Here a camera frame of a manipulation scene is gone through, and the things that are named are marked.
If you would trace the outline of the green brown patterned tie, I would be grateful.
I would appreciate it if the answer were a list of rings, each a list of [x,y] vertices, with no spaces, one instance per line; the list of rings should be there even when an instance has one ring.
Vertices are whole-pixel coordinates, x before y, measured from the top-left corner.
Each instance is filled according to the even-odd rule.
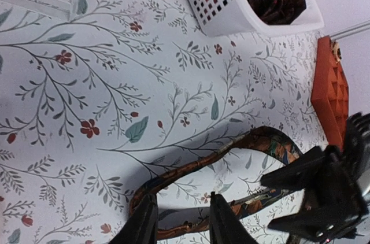
[[[147,195],[158,201],[157,238],[180,240],[205,236],[210,226],[212,194],[220,194],[248,232],[261,243],[287,243],[285,232],[275,232],[268,223],[297,213],[302,191],[265,187],[261,178],[301,156],[300,148],[284,132],[269,126],[254,128],[220,141],[207,156],[186,164],[176,158],[166,172],[142,183],[134,192],[132,215]]]

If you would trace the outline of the orange compartment tray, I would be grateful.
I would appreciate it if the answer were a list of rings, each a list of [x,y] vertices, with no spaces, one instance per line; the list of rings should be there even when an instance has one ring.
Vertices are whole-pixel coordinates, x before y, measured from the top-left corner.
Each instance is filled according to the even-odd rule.
[[[328,143],[343,146],[349,116],[349,86],[341,63],[332,51],[333,40],[324,36],[317,41],[317,57],[310,101]]]

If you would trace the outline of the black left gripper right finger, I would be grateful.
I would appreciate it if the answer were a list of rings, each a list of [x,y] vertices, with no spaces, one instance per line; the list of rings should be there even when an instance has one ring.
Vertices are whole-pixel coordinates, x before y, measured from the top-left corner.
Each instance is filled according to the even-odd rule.
[[[212,244],[256,244],[221,194],[211,192],[209,234]]]

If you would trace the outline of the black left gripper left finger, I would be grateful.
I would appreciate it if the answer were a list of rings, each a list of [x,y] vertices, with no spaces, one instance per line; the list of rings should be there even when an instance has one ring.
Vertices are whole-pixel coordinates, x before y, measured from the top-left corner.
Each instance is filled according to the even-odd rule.
[[[133,215],[109,244],[155,244],[157,233],[157,197],[154,194],[146,194]]]

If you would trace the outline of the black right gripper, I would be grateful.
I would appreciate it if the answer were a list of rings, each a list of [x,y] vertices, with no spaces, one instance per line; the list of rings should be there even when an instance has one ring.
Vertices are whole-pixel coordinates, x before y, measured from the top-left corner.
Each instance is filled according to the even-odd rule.
[[[310,241],[354,239],[369,216],[369,115],[348,118],[343,149],[315,146],[292,163],[261,177],[262,186],[305,189],[306,209],[273,219],[270,230]]]

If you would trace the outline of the black shiny tie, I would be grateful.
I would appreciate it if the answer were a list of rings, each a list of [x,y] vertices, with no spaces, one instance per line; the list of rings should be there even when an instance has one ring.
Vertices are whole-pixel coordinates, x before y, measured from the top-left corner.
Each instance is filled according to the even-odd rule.
[[[260,19],[268,25],[290,25],[306,8],[306,0],[271,0]]]

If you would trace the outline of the white plastic basket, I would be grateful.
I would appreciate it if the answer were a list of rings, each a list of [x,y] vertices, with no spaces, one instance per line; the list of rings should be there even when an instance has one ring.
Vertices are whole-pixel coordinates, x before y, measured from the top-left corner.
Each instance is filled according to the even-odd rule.
[[[209,37],[258,32],[268,37],[309,32],[324,27],[315,0],[305,0],[306,9],[289,25],[268,25],[248,0],[188,0],[201,31]]]

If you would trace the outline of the floral table mat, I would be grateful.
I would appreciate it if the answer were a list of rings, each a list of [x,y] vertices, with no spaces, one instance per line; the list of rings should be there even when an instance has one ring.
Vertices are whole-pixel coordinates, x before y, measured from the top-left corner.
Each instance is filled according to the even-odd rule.
[[[76,2],[1,4],[2,243],[108,243],[142,183],[254,127],[326,143],[320,31],[210,38],[187,0]]]

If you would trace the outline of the rolled beige patterned tie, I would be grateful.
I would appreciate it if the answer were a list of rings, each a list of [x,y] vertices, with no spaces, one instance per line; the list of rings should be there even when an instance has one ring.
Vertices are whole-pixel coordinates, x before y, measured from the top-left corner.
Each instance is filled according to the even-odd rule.
[[[340,49],[339,43],[337,41],[333,41],[331,43],[331,51],[332,51],[332,54],[333,54],[336,62],[339,63],[342,59],[342,56],[341,56],[341,49]]]

